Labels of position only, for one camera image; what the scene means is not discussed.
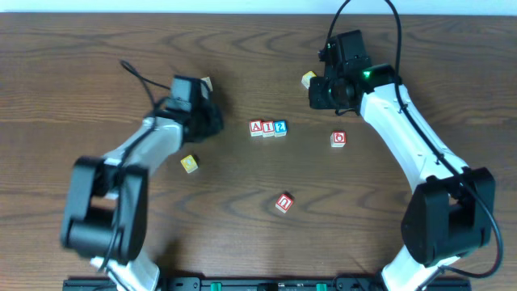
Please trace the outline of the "red letter A block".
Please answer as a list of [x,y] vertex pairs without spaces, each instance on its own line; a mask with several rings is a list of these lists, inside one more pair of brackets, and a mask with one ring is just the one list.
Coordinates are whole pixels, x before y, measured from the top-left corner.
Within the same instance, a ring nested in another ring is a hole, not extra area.
[[251,120],[249,123],[250,135],[252,137],[263,135],[263,122],[261,120]]

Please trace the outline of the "blue number 2 block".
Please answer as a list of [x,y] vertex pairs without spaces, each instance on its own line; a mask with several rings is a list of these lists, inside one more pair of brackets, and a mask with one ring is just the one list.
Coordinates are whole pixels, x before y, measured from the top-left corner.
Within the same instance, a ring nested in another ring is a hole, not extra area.
[[274,136],[283,137],[288,133],[288,127],[285,120],[278,120],[274,122]]

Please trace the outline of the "red letter I block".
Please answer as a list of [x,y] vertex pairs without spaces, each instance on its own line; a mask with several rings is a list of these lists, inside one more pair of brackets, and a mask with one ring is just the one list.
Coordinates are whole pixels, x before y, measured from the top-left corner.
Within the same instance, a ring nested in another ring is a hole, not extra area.
[[274,121],[263,121],[262,122],[263,127],[263,137],[273,137],[275,135],[275,126]]

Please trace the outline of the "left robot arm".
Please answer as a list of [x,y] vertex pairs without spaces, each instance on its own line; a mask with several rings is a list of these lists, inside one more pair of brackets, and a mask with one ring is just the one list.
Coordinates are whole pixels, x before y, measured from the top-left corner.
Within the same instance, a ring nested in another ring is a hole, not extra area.
[[118,148],[102,157],[80,157],[72,170],[61,245],[108,274],[118,290],[155,290],[160,270],[142,249],[149,179],[184,143],[201,142],[222,128],[214,103],[187,111],[157,108]]

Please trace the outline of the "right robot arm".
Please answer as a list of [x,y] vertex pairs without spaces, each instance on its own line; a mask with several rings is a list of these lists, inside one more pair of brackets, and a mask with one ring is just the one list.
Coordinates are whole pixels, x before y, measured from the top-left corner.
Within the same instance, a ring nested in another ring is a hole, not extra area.
[[330,65],[302,84],[313,109],[355,112],[371,125],[404,172],[412,197],[401,222],[403,247],[380,271],[383,290],[425,290],[460,258],[486,246],[500,229],[494,219],[494,177],[471,169],[435,134],[387,64]]

